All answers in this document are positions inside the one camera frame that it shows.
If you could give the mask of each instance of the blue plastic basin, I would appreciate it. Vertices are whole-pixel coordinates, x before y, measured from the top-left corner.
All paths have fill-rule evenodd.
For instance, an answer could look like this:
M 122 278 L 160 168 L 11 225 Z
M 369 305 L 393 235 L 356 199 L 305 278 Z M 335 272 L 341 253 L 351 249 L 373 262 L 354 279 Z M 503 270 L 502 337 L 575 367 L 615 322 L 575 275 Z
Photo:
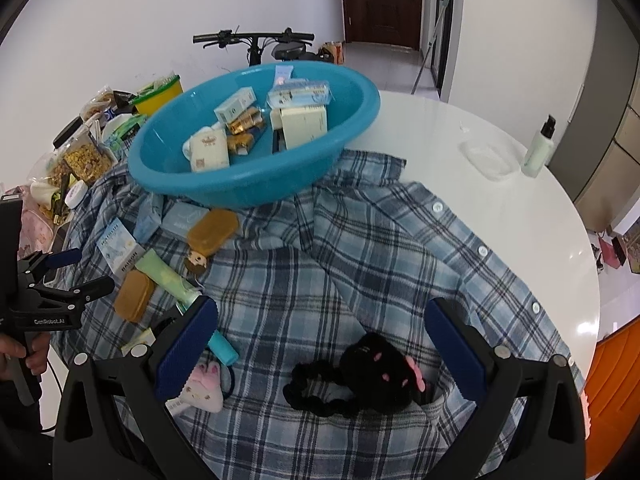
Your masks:
M 380 94 L 363 75 L 329 63 L 299 61 L 293 77 L 325 80 L 334 96 L 327 108 L 329 131 L 319 139 L 272 154 L 269 127 L 247 156 L 233 156 L 224 170 L 191 173 L 182 144 L 217 121 L 214 109 L 239 88 L 251 86 L 265 105 L 275 65 L 226 74 L 186 91 L 160 108 L 142 127 L 129 152 L 129 171 L 142 187 L 185 196 L 209 207 L 243 208 L 290 196 L 324 175 L 345 144 L 378 116 Z

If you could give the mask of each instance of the yellow bucket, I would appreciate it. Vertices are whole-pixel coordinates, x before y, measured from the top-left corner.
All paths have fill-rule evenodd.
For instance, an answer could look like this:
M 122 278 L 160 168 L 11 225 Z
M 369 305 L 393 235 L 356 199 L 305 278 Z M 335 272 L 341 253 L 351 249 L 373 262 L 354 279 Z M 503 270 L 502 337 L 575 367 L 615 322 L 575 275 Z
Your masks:
M 153 85 L 143 89 L 140 97 L 134 99 L 131 104 L 135 105 L 140 114 L 148 116 L 157 112 L 162 105 L 167 104 L 174 97 L 178 97 L 182 93 L 182 84 L 180 76 L 177 75 L 168 83 L 162 85 L 158 90 L 151 90 Z

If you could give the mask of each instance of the bicycle handlebar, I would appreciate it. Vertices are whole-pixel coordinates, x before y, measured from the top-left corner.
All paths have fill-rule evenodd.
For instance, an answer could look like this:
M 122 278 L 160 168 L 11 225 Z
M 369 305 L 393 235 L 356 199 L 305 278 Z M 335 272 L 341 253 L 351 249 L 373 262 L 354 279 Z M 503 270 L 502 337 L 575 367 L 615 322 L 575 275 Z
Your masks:
M 193 37 L 193 43 L 217 43 L 219 41 L 229 40 L 253 40 L 258 38 L 273 38 L 274 40 L 288 41 L 313 41 L 316 36 L 314 34 L 305 34 L 303 32 L 292 32 L 290 28 L 284 32 L 248 32 L 243 34 L 234 34 L 231 30 L 221 30 L 217 34 L 201 34 Z

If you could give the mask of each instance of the white table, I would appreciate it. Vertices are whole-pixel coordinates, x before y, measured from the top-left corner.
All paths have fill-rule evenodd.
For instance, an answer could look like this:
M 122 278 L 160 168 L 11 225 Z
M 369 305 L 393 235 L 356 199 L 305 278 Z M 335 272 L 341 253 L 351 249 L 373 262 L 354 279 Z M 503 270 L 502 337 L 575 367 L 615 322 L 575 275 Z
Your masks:
M 348 147 L 404 158 L 404 182 L 421 182 L 522 279 L 546 310 L 586 377 L 600 323 L 591 244 L 578 213 L 547 168 L 487 180 L 466 160 L 464 140 L 525 148 L 487 121 L 423 97 L 381 92 L 374 124 Z

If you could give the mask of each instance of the blue gripper pad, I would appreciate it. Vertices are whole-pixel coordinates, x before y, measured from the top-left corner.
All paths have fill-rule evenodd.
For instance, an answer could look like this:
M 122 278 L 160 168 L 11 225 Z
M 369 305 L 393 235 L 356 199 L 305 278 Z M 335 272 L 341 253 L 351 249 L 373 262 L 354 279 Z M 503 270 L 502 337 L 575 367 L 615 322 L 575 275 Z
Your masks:
M 78 263 L 82 259 L 80 249 L 69 249 L 61 253 L 50 254 L 46 260 L 47 269 L 61 269 L 69 265 Z
M 199 301 L 204 303 L 196 309 Z M 192 310 L 196 310 L 196 313 L 190 316 Z M 211 334 L 218 328 L 218 306 L 211 298 L 200 296 L 182 319 L 189 319 L 188 324 L 156 368 L 154 393 L 161 402 L 175 399 L 182 392 Z
M 424 328 L 451 372 L 460 393 L 466 400 L 482 402 L 486 396 L 485 368 L 455 327 L 449 316 L 431 300 L 424 309 Z

